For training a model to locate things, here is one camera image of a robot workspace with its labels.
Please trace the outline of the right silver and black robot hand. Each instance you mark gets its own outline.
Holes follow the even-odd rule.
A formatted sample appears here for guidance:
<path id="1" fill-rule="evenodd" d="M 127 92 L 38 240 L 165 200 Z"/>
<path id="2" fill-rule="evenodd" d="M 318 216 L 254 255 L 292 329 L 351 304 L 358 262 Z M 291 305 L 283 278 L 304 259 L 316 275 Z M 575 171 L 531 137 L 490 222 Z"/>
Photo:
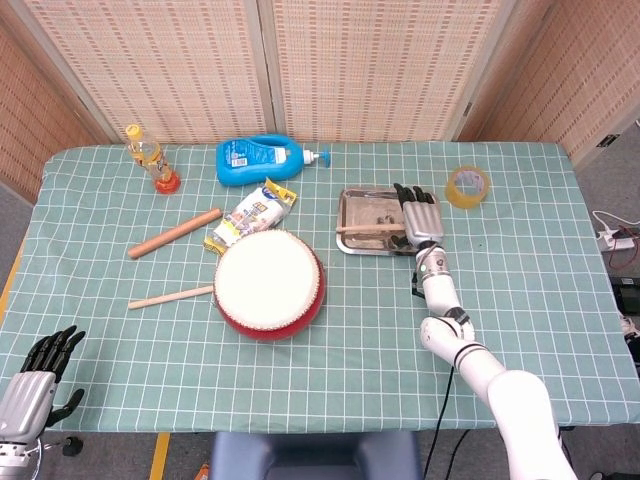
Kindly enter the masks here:
<path id="1" fill-rule="evenodd" d="M 417 250 L 441 244 L 444 228 L 434 194 L 419 186 L 393 184 L 404 218 L 406 240 Z"/>

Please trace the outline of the left silver and black robot hand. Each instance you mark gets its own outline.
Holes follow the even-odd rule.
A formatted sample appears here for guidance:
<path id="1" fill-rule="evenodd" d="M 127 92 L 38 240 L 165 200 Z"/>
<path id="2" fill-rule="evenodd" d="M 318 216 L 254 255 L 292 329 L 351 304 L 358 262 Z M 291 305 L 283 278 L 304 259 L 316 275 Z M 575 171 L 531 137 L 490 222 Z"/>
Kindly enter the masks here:
<path id="1" fill-rule="evenodd" d="M 53 402 L 71 355 L 85 335 L 73 325 L 41 338 L 31 347 L 1 400 L 3 444 L 28 445 L 77 409 L 85 394 L 82 388 L 60 408 Z"/>

